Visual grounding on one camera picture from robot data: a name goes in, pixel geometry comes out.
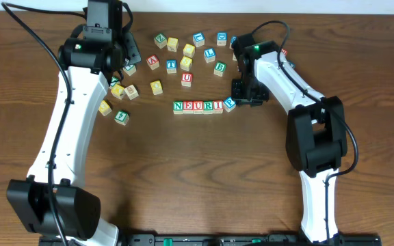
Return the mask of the blue P block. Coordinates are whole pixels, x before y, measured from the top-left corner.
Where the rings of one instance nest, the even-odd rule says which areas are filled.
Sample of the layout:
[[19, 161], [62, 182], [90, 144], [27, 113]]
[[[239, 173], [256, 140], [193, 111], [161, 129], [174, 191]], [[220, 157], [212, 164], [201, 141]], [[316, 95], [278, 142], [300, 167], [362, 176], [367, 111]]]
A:
[[236, 107], [236, 102], [231, 98], [228, 97], [223, 100], [223, 108], [226, 112], [231, 112]]

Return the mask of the red I block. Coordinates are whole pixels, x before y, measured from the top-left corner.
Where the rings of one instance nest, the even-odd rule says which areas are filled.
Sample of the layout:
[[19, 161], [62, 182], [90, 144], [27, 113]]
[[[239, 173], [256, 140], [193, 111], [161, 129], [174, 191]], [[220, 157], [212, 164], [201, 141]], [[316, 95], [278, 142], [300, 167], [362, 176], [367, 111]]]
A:
[[213, 113], [223, 113], [223, 101], [222, 100], [215, 100], [213, 101]]

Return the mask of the green R block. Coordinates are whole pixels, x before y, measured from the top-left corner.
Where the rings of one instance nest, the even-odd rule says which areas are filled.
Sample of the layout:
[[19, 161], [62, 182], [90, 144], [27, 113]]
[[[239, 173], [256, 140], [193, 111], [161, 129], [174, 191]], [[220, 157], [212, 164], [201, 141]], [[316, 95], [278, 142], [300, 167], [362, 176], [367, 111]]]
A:
[[204, 114], [213, 114], [213, 101], [204, 101], [203, 102], [203, 113]]

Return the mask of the red E block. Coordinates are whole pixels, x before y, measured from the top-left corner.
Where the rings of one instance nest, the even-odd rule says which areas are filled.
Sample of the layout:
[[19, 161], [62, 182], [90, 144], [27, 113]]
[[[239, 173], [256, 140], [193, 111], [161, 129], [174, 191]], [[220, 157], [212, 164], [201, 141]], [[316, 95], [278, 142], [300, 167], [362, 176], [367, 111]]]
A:
[[194, 113], [193, 101], [183, 101], [183, 113], [184, 114], [193, 114]]

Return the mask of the green N block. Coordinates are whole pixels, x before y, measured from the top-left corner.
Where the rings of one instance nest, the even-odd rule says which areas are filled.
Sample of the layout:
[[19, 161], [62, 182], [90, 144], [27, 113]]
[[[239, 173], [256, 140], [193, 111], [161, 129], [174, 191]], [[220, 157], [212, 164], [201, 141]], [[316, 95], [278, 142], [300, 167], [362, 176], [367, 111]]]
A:
[[173, 102], [173, 114], [183, 114], [183, 101]]

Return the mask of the yellow S block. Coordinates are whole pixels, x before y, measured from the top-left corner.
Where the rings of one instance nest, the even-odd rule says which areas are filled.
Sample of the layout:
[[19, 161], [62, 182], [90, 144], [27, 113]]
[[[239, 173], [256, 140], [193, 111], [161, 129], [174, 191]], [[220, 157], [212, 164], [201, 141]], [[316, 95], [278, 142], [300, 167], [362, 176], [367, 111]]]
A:
[[189, 72], [193, 64], [193, 59], [187, 56], [183, 56], [180, 62], [180, 67], [182, 70]]

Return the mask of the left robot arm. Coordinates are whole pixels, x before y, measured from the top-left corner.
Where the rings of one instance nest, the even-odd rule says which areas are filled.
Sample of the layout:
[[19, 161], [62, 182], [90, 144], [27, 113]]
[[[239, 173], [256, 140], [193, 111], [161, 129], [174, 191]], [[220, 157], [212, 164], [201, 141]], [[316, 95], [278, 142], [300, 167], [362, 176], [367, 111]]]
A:
[[87, 192], [85, 164], [97, 111], [112, 77], [138, 63], [140, 52], [123, 23], [122, 1], [89, 1], [84, 23], [51, 58], [58, 92], [42, 147], [23, 180], [6, 196], [26, 231], [41, 245], [119, 245], [119, 228], [101, 218], [100, 199]]

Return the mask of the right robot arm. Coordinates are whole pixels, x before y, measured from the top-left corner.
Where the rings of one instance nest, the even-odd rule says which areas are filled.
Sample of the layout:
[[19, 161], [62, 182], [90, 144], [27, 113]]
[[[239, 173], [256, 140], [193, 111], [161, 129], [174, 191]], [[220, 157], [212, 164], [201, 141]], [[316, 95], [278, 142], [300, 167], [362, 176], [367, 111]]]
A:
[[309, 243], [334, 238], [334, 176], [347, 153], [346, 132], [338, 120], [344, 116], [342, 102], [309, 86], [274, 41], [258, 43], [247, 33], [237, 36], [231, 48], [241, 73], [232, 81], [235, 103], [260, 106], [273, 96], [287, 113], [285, 150], [301, 178], [303, 236]]

